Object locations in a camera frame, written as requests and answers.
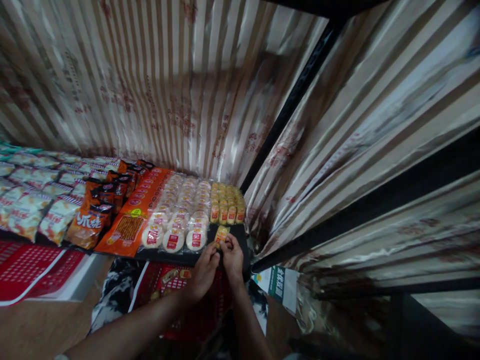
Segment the finger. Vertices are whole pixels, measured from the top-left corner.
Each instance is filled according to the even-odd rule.
[[[239,241],[237,240],[237,238],[235,236],[233,236],[231,233],[228,233],[228,235],[226,236],[227,240],[229,240],[233,246],[234,249],[236,248],[239,248],[240,245],[239,245]]]
[[[220,254],[218,252],[216,252],[215,254],[213,254],[213,256],[210,259],[210,265],[214,269],[216,269],[219,266],[219,262],[220,262]]]
[[[223,241],[220,241],[220,249],[221,249],[221,252],[224,253],[224,254],[225,254],[225,253],[228,253],[229,251],[231,251],[231,250],[229,249],[229,247],[227,246],[227,244],[224,243]]]
[[[212,256],[213,254],[214,248],[215,248],[215,241],[208,244],[206,249],[201,253],[197,262],[202,264],[208,264],[208,262],[210,261],[210,256]]]

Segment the hand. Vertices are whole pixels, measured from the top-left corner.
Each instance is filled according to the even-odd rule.
[[[220,254],[215,249],[216,242],[210,243],[201,253],[195,264],[191,278],[185,285],[185,295],[194,303],[199,302],[212,286],[215,270],[219,266]]]
[[[230,286],[236,286],[244,283],[242,268],[244,264],[244,252],[235,236],[228,234],[225,242],[220,242],[221,252],[223,253],[223,266]]]

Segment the orange wrapper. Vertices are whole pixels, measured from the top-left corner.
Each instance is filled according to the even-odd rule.
[[[149,211],[162,195],[171,170],[154,167],[122,206],[111,229],[101,239],[96,251],[134,257],[142,243],[142,232],[148,223]]]

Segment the beige striped fabric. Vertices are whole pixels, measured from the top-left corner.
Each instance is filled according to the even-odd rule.
[[[259,0],[1,0],[3,140],[238,184],[327,20]]]

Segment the green label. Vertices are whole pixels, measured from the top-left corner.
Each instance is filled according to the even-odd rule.
[[[273,266],[271,268],[270,285],[268,294],[275,298],[280,304],[284,298],[285,268]]]

